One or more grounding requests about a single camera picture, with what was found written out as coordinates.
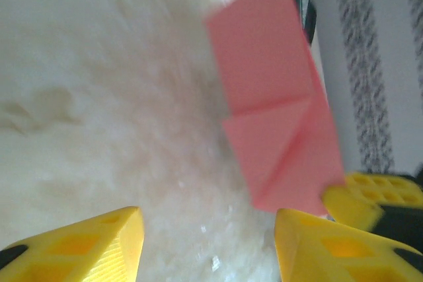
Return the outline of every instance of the black rubber part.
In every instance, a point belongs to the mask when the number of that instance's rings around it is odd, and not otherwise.
[[[400,256],[403,260],[407,261],[408,264],[412,265],[415,269],[420,271],[423,274],[423,256],[420,254],[415,254],[414,252],[395,248],[394,252]]]
[[[413,247],[423,253],[423,209],[380,206],[384,214],[371,232]]]
[[[13,260],[17,259],[21,254],[23,254],[27,250],[28,246],[24,244],[19,244],[18,246],[13,246],[0,251],[0,270],[2,270]]]
[[[307,9],[307,16],[305,18],[305,26],[304,31],[307,35],[307,40],[309,44],[313,42],[313,38],[315,37],[316,31],[316,21],[317,21],[317,11],[316,7],[312,2],[310,2],[309,8]]]
[[[423,165],[422,164],[420,165],[419,171],[417,172],[415,182],[417,183],[417,185],[423,188]]]

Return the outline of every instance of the white floor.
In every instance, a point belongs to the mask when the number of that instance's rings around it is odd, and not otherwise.
[[[0,246],[142,207],[138,281],[275,281],[202,18],[219,0],[0,0]]]

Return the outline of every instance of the folded pink paper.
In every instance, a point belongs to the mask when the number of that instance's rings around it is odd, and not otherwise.
[[[342,184],[336,130],[294,0],[234,0],[207,21],[253,205],[322,215]]]

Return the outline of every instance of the white debris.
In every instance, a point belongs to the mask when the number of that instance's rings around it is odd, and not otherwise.
[[[211,259],[211,270],[215,272],[217,269],[220,268],[220,260],[218,256],[214,256]]]

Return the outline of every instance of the yellow plastic block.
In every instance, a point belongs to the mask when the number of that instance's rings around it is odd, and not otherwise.
[[[423,281],[394,249],[418,258],[419,251],[300,211],[278,211],[275,244],[284,282]]]
[[[119,209],[10,245],[28,249],[0,269],[0,281],[134,282],[143,240],[140,209]]]
[[[329,186],[323,203],[335,221],[371,231],[382,218],[380,205],[423,209],[423,192],[400,176],[353,173],[345,186]]]

